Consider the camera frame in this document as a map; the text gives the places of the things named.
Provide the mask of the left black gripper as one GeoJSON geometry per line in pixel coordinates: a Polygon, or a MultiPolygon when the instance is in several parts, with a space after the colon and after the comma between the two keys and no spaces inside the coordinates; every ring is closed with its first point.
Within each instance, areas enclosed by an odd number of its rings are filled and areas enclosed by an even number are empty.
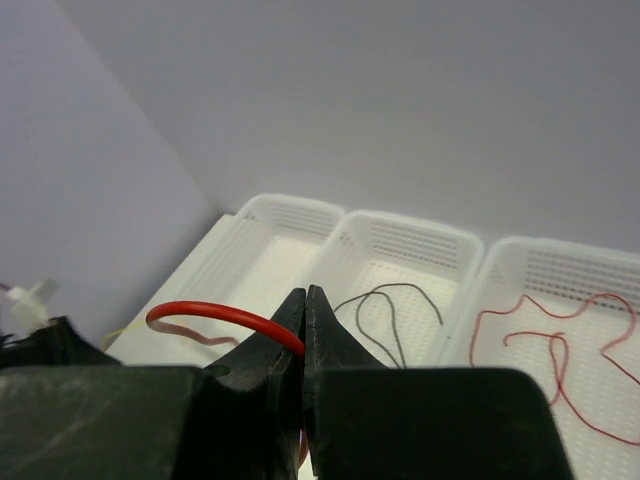
{"type": "Polygon", "coordinates": [[[28,366],[120,365],[86,341],[66,316],[54,317],[22,339],[1,334],[1,369],[28,366]]]}

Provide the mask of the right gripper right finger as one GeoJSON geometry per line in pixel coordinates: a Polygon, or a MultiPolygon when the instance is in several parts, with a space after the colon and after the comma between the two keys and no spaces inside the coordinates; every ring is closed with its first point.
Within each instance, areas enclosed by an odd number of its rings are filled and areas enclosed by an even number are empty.
{"type": "Polygon", "coordinates": [[[320,479],[383,479],[384,390],[390,370],[337,319],[322,287],[305,300],[304,429],[320,479]]]}

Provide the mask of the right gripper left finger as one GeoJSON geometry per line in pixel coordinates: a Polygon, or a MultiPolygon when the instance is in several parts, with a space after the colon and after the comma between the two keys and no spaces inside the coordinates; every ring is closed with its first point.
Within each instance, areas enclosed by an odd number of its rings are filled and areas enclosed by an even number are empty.
{"type": "Polygon", "coordinates": [[[306,460],[304,360],[255,332],[204,368],[214,397],[207,456],[214,479],[296,479],[306,460]]]}

